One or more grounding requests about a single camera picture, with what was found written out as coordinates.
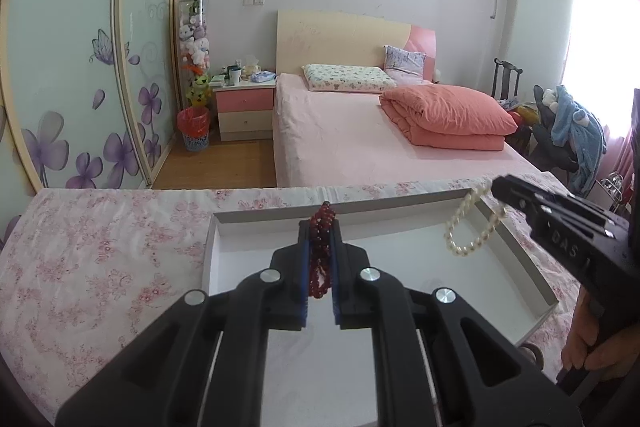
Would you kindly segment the person's right hand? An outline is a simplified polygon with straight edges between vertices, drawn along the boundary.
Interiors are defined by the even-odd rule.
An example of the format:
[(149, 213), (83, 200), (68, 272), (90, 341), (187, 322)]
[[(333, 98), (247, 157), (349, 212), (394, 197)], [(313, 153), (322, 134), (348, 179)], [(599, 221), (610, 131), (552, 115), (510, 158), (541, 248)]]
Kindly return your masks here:
[(597, 317), (590, 311), (591, 298), (580, 288), (572, 324), (561, 352), (564, 369), (604, 370), (604, 379), (626, 376), (636, 363), (640, 350), (639, 326), (623, 329), (599, 347)]

